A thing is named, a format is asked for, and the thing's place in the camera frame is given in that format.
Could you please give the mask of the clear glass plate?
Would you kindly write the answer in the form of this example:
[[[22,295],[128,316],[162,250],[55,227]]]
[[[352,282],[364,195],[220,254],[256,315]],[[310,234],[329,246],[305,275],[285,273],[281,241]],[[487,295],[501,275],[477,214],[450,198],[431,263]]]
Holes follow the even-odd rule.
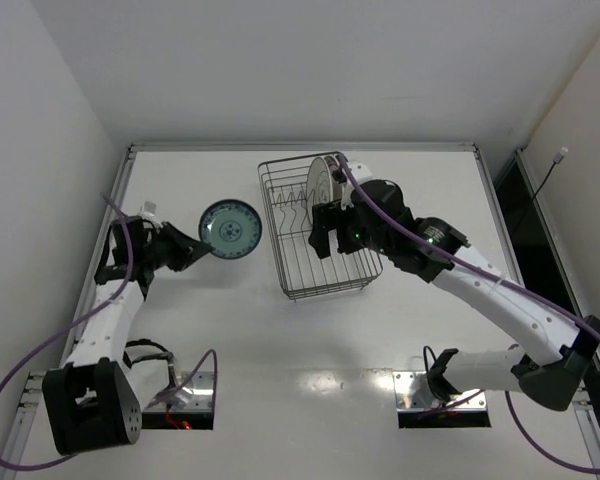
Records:
[[[309,168],[306,180],[306,204],[311,209],[314,205],[330,203],[335,200],[332,166],[334,158],[329,155],[316,157]]]

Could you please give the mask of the white plate green red rim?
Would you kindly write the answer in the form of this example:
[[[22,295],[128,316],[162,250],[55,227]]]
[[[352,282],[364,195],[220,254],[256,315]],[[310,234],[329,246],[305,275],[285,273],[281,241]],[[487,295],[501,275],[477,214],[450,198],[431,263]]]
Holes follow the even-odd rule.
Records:
[[[350,184],[346,173],[343,170],[342,162],[346,158],[341,152],[336,152],[327,161],[332,180],[332,194],[334,200],[339,200],[345,204],[350,198]]]

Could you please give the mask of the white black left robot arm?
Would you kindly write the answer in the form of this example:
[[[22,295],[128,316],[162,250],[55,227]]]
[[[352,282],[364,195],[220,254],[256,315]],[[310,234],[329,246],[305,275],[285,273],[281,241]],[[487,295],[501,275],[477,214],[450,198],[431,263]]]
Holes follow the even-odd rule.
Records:
[[[94,311],[42,392],[56,450],[63,456],[134,444],[143,411],[182,406],[193,396],[171,352],[128,360],[129,333],[157,270],[181,272],[211,252],[169,222],[146,215],[111,222],[94,275]]]

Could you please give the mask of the blue patterned ceramic plate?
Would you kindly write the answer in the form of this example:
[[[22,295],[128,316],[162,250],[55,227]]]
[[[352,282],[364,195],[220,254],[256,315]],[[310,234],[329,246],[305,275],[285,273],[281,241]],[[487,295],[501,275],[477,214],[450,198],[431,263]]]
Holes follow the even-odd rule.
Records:
[[[258,212],[238,199],[224,199],[210,205],[198,224],[200,240],[211,254],[222,260],[246,257],[259,245],[263,224]]]

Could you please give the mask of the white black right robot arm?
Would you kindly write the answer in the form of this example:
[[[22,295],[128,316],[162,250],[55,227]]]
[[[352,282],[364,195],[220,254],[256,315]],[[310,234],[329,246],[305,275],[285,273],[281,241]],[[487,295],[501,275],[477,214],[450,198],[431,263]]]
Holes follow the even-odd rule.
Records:
[[[500,351],[443,350],[421,376],[424,399],[442,406],[468,390],[513,391],[549,410],[567,409],[600,344],[598,318],[575,321],[544,304],[453,226],[415,217],[396,183],[374,178],[342,153],[313,159],[306,205],[309,244],[319,258],[332,251],[376,252],[463,301],[513,339]]]

